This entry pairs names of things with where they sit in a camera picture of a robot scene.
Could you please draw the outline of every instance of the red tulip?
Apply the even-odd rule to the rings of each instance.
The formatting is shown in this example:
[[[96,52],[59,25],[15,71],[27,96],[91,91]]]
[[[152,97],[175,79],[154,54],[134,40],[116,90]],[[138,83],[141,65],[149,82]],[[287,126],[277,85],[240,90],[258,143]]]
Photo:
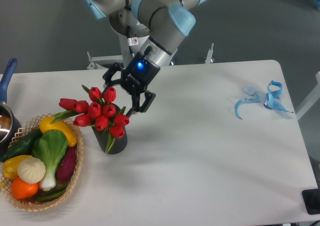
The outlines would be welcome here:
[[[88,114],[81,114],[75,117],[73,124],[75,126],[87,127],[91,124],[91,117]]]
[[[113,104],[107,104],[103,106],[102,113],[103,115],[107,116],[108,118],[111,118],[116,113],[116,107]]]
[[[88,108],[88,115],[92,119],[96,119],[99,115],[101,115],[101,105],[97,102],[92,102]]]
[[[125,134],[125,131],[121,126],[111,126],[109,131],[111,137],[116,139],[122,138],[122,136]]]
[[[100,89],[97,87],[90,88],[89,98],[92,100],[92,102],[97,102],[98,98],[101,99],[102,93],[101,93]]]
[[[85,100],[77,101],[74,105],[74,110],[79,114],[85,114],[88,112],[89,103]]]
[[[60,98],[59,106],[65,110],[75,110],[77,100],[69,98]]]
[[[104,130],[109,124],[109,119],[103,114],[99,115],[95,120],[95,129],[98,131]]]
[[[107,103],[112,103],[116,99],[116,89],[114,87],[108,87],[103,94],[103,99]]]
[[[126,126],[130,123],[130,120],[129,117],[121,113],[115,116],[114,123],[117,126]]]

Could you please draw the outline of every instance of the blue led light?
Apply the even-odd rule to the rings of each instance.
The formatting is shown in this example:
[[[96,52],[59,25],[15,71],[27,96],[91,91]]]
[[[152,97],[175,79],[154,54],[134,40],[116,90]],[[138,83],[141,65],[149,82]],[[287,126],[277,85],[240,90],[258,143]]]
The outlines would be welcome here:
[[[145,67],[145,65],[142,62],[138,62],[136,66],[139,70],[142,70]]]

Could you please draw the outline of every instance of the woven basket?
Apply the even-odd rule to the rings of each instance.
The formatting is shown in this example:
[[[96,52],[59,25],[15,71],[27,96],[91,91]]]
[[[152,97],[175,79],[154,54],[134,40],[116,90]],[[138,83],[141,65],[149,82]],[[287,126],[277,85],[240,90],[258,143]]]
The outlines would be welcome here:
[[[18,141],[21,137],[25,136],[27,133],[37,129],[39,127],[40,121],[45,117],[53,117],[53,114],[49,113],[48,115],[37,116],[36,118],[33,118],[31,121],[28,121],[25,124],[23,124],[22,127],[18,129],[18,132],[14,134],[14,137],[12,138],[9,147],[13,145],[16,141]],[[80,173],[81,164],[84,157],[84,143],[82,133],[79,127],[73,125],[73,121],[71,119],[66,119],[64,120],[64,122],[73,130],[77,138],[75,169],[69,181],[69,184],[66,187],[65,193],[59,198],[50,202],[40,203],[35,200],[32,200],[32,198],[18,200],[15,199],[11,194],[11,184],[13,180],[2,176],[0,178],[0,185],[2,186],[1,190],[4,192],[6,200],[9,201],[10,204],[14,205],[14,207],[30,212],[46,210],[62,202],[74,188]]]

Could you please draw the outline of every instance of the cooking pot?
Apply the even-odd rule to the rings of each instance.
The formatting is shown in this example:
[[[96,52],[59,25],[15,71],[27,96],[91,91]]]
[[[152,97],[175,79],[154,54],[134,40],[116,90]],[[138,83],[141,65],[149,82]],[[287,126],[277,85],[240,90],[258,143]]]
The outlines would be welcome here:
[[[17,63],[18,61],[15,58],[10,59],[0,81],[0,157],[6,153],[11,139],[15,136],[18,128],[21,127],[20,122],[6,105],[8,85]]]

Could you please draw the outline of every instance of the robotic arm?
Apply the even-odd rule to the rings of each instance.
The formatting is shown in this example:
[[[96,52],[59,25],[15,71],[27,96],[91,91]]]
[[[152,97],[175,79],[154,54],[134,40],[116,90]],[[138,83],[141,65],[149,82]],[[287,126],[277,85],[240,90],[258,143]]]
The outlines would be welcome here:
[[[106,89],[121,85],[132,97],[132,108],[127,116],[137,112],[144,113],[156,97],[148,91],[148,85],[160,71],[167,66],[178,46],[188,36],[196,23],[188,11],[205,0],[85,0],[96,18],[105,17],[114,11],[125,8],[150,31],[149,37],[127,67],[113,64],[103,75]],[[112,80],[120,71],[121,77]],[[140,94],[145,101],[140,105]]]

